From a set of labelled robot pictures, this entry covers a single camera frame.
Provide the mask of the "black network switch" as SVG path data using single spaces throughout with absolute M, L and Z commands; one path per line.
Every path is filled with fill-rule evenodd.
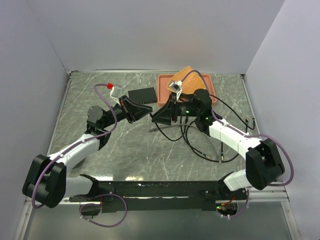
M 157 102 L 156 91 L 153 87 L 128 91 L 128 98 L 137 104 L 152 104 Z

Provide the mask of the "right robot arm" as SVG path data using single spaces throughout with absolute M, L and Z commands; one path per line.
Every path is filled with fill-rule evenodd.
M 226 144 L 245 160 L 245 169 L 227 174 L 222 178 L 218 193 L 223 199 L 230 199 L 239 189 L 263 190 L 285 172 L 276 143 L 264 140 L 239 130 L 213 111 L 212 99 L 205 89 L 183 95 L 180 102 L 176 93 L 169 96 L 152 117 L 156 124 L 171 125 L 178 117 L 194 117 L 195 125 L 202 133 Z

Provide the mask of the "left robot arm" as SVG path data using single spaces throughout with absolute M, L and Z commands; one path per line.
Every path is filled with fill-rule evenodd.
M 87 174 L 68 177 L 68 172 L 89 155 L 101 150 L 109 141 L 119 121 L 130 124 L 151 114 L 152 107 L 132 102 L 126 95 L 106 111 L 95 105 L 87 112 L 84 134 L 70 146 L 49 156 L 39 154 L 31 163 L 22 193 L 31 198 L 35 209 L 54 208 L 63 198 L 82 195 L 94 201 L 99 195 L 99 181 Z

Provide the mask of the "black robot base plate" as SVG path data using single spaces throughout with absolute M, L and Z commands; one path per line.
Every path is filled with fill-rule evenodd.
M 70 202 L 101 203 L 102 213 L 120 210 L 202 210 L 215 211 L 218 201 L 246 200 L 244 188 L 229 190 L 222 180 L 205 181 L 96 181 L 86 195 Z

